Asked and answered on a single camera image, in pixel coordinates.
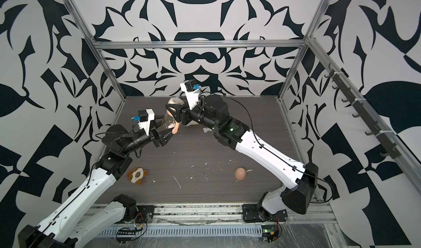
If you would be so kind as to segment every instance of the black and white patterned wall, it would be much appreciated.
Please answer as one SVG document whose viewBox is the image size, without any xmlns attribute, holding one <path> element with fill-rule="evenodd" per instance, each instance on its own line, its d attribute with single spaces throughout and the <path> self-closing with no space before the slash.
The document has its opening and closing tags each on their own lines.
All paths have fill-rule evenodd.
<svg viewBox="0 0 421 248">
<path fill-rule="evenodd" d="M 121 99 L 61 0 L 0 0 L 1 247 L 80 186 Z"/>
<path fill-rule="evenodd" d="M 421 5 L 331 0 L 316 40 L 419 159 Z M 368 131 L 311 51 L 284 101 L 306 157 L 334 185 L 330 202 L 350 247 L 419 247 L 421 196 Z M 321 184 L 330 197 L 329 186 Z"/>
<path fill-rule="evenodd" d="M 303 38 L 320 0 L 75 0 L 103 41 Z"/>
<path fill-rule="evenodd" d="M 128 96 L 176 95 L 197 79 L 203 93 L 278 95 L 296 47 L 118 49 L 103 54 Z"/>
<path fill-rule="evenodd" d="M 74 0 L 99 41 L 302 39 L 320 0 Z M 106 50 L 124 92 L 277 95 L 296 48 Z"/>
</svg>

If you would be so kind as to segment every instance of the egg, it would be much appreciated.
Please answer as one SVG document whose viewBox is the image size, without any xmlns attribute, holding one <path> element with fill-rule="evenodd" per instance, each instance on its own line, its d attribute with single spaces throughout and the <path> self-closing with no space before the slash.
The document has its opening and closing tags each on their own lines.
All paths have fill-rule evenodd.
<svg viewBox="0 0 421 248">
<path fill-rule="evenodd" d="M 237 168 L 234 172 L 234 176 L 238 180 L 245 180 L 246 174 L 245 168 Z"/>
</svg>

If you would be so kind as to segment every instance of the red wire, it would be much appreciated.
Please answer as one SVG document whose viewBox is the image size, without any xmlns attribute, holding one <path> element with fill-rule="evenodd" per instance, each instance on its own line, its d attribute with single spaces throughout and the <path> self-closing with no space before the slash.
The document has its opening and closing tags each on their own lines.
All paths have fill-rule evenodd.
<svg viewBox="0 0 421 248">
<path fill-rule="evenodd" d="M 275 217 L 276 217 L 276 230 L 277 230 L 278 229 L 279 218 L 278 218 L 278 215 L 276 215 L 276 214 L 275 214 Z"/>
<path fill-rule="evenodd" d="M 139 216 L 139 215 L 140 215 L 140 216 L 142 216 L 142 218 L 140 218 L 140 219 L 139 219 L 139 221 L 140 221 L 140 220 L 143 220 L 143 215 L 142 215 L 142 213 L 139 213 L 139 214 L 137 214 L 137 215 L 136 215 L 136 217 L 134 218 L 134 221 L 135 221 L 135 222 L 136 222 L 137 216 Z"/>
</svg>

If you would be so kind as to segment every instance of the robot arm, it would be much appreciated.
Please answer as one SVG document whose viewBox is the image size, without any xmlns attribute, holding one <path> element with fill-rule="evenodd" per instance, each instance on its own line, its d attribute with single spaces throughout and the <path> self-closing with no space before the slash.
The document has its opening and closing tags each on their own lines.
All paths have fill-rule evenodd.
<svg viewBox="0 0 421 248">
<path fill-rule="evenodd" d="M 270 218 L 286 207 L 305 214 L 317 185 L 318 167 L 304 165 L 263 141 L 247 125 L 229 115 L 228 105 L 218 95 L 200 96 L 196 80 L 180 84 L 188 105 L 166 104 L 177 122 L 186 125 L 191 120 L 214 130 L 215 138 L 223 145 L 243 153 L 272 172 L 282 188 L 264 194 L 259 202 L 260 220 Z"/>
<path fill-rule="evenodd" d="M 131 152 L 141 149 L 150 142 L 156 147 L 164 146 L 172 136 L 172 129 L 156 130 L 161 123 L 155 121 L 152 109 L 140 110 L 134 120 L 138 121 L 140 128 L 138 133 L 127 132 L 122 125 L 108 128 L 102 139 L 107 146 L 106 153 L 95 167 L 93 166 L 91 175 L 59 208 L 36 227 L 27 225 L 18 234 L 21 248 L 80 248 L 109 225 L 123 219 L 134 218 L 136 201 L 121 194 L 102 211 L 78 224 L 99 196 L 127 170 L 132 162 L 129 156 Z"/>
</svg>

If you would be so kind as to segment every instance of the dark wood tabletop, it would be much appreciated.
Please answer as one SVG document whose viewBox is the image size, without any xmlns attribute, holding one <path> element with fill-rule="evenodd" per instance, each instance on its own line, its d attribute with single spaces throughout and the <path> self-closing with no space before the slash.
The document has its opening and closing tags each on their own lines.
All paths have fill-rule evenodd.
<svg viewBox="0 0 421 248">
<path fill-rule="evenodd" d="M 236 97 L 250 112 L 254 130 L 263 140 L 284 154 L 296 159 L 287 129 L 275 97 Z M 131 118 L 141 109 L 152 108 L 156 115 L 166 112 L 168 97 L 128 97 L 118 124 L 128 131 Z M 229 113 L 250 126 L 246 111 L 236 102 L 224 98 Z M 224 147 L 211 131 L 203 126 L 181 126 L 170 142 L 155 148 L 153 143 L 143 148 L 140 158 L 131 153 L 134 167 L 149 174 L 141 185 L 121 177 L 98 198 L 96 203 L 109 203 L 119 194 L 126 194 L 138 203 L 207 203 L 257 202 L 266 191 L 273 191 L 281 182 L 253 159 Z M 237 181 L 234 171 L 244 167 L 247 177 Z"/>
</svg>

